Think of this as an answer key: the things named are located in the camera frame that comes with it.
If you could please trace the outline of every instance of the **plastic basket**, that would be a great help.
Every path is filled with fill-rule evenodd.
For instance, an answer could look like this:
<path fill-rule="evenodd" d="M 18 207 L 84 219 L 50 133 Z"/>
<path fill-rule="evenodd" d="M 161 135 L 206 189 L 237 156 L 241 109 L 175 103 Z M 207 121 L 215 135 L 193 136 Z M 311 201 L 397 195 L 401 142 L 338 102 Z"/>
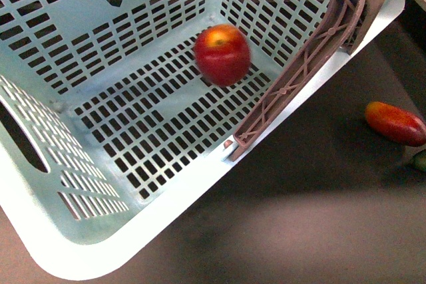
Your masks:
<path fill-rule="evenodd" d="M 88 279 L 146 245 L 234 165 L 223 142 L 330 1 L 0 0 L 2 114 L 35 153 L 3 122 L 0 196 L 35 260 Z M 400 10 L 401 0 L 375 33 Z M 248 76 L 228 88 L 204 81 L 192 55 L 218 23 L 237 25 L 252 52 Z"/>

